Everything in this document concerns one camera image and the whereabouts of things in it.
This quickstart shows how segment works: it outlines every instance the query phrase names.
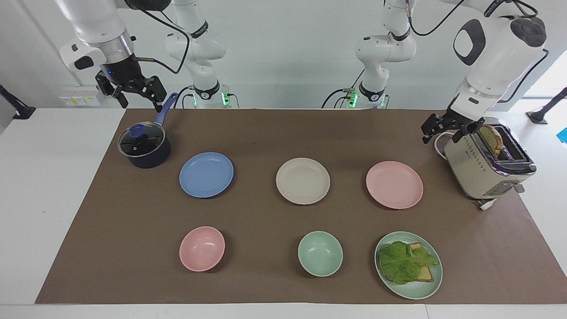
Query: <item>blue plate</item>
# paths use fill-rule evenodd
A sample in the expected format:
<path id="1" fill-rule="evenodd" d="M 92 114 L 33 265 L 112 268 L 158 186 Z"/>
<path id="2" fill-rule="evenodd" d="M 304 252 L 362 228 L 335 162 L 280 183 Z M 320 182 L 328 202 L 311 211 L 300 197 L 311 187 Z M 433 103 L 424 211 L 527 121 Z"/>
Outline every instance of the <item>blue plate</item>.
<path id="1" fill-rule="evenodd" d="M 220 153 L 207 152 L 195 155 L 183 165 L 179 184 L 193 197 L 209 198 L 224 191 L 233 176 L 230 159 Z"/>

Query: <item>blue lid knob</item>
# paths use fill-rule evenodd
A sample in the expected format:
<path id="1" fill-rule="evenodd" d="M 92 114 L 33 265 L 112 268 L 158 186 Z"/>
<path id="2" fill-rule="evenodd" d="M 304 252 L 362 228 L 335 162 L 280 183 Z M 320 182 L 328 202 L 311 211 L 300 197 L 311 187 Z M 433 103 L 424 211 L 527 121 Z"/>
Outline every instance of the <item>blue lid knob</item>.
<path id="1" fill-rule="evenodd" d="M 136 124 L 128 129 L 128 134 L 134 138 L 140 138 L 146 133 L 146 127 L 143 124 Z"/>

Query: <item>blue object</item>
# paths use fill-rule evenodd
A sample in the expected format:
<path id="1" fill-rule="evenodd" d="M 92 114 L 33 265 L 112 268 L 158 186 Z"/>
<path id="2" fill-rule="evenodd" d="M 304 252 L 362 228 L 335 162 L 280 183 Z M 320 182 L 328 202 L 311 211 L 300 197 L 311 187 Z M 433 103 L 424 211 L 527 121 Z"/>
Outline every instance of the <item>blue object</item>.
<path id="1" fill-rule="evenodd" d="M 220 153 L 207 152 L 195 155 L 183 165 L 179 184 L 193 197 L 209 198 L 224 191 L 233 176 L 230 159 Z"/>
<path id="2" fill-rule="evenodd" d="M 146 127 L 143 124 L 136 124 L 128 129 L 128 134 L 134 138 L 142 137 L 146 133 Z"/>
<path id="3" fill-rule="evenodd" d="M 559 140 L 561 142 L 567 143 L 567 127 L 563 129 L 563 131 L 559 132 L 559 134 L 557 134 L 557 137 L 559 137 Z"/>
<path id="4" fill-rule="evenodd" d="M 159 125 L 163 126 L 163 122 L 166 120 L 166 113 L 170 109 L 171 105 L 177 100 L 179 94 L 172 93 L 167 101 L 164 103 L 162 110 L 155 116 L 154 122 L 158 123 Z"/>

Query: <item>saucepan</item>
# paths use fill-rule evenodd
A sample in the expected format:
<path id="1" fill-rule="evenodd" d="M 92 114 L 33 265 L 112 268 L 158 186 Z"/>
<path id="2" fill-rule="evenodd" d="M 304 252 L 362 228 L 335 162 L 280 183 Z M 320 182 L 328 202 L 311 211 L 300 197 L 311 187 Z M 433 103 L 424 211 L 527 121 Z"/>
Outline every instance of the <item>saucepan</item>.
<path id="1" fill-rule="evenodd" d="M 125 130 L 118 139 L 118 150 L 128 160 L 142 169 L 163 163 L 171 152 L 163 122 L 166 113 L 179 95 L 172 93 L 153 122 L 135 124 Z"/>

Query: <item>tableware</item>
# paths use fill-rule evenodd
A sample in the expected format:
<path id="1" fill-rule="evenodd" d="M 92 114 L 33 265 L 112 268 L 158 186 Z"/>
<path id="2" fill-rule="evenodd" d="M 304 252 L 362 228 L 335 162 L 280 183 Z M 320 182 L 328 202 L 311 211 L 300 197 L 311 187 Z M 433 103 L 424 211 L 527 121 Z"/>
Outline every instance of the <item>tableware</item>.
<path id="1" fill-rule="evenodd" d="M 424 193 L 424 185 L 417 173 L 400 162 L 381 162 L 366 174 L 366 187 L 380 204 L 404 209 L 417 204 Z"/>
<path id="2" fill-rule="evenodd" d="M 191 230 L 179 246 L 179 258 L 191 271 L 207 271 L 221 261 L 225 238 L 218 229 L 202 226 Z"/>
<path id="3" fill-rule="evenodd" d="M 189 195 L 209 198 L 220 194 L 232 182 L 234 167 L 226 156 L 206 152 L 193 156 L 179 172 L 179 184 Z"/>
<path id="4" fill-rule="evenodd" d="M 309 205 L 321 200 L 331 186 L 331 178 L 323 165 L 310 158 L 294 158 L 285 162 L 276 174 L 280 194 L 288 201 Z"/>
<path id="5" fill-rule="evenodd" d="M 429 267 L 431 275 L 433 277 L 432 283 L 425 282 L 410 282 L 403 285 L 398 285 L 386 279 L 382 270 L 380 269 L 380 262 L 378 253 L 380 249 L 390 245 L 395 241 L 401 241 L 406 244 L 412 244 L 415 242 L 420 242 L 423 248 L 439 263 L 438 265 L 433 265 Z M 407 299 L 419 300 L 425 299 L 437 292 L 441 286 L 441 281 L 443 280 L 443 266 L 441 265 L 441 260 L 439 255 L 433 249 L 433 247 L 425 241 L 425 239 L 420 236 L 408 232 L 393 232 L 384 236 L 376 245 L 376 250 L 374 251 L 374 265 L 376 266 L 376 271 L 380 276 L 380 279 L 384 282 L 386 287 L 391 291 Z"/>
<path id="6" fill-rule="evenodd" d="M 118 150 L 137 167 L 149 169 L 163 163 L 171 152 L 171 144 L 163 128 L 166 113 L 177 99 L 172 93 L 153 122 L 135 124 L 118 139 Z"/>
<path id="7" fill-rule="evenodd" d="M 341 244 L 333 235 L 320 230 L 303 236 L 297 254 L 301 266 L 317 277 L 331 276 L 342 264 Z"/>

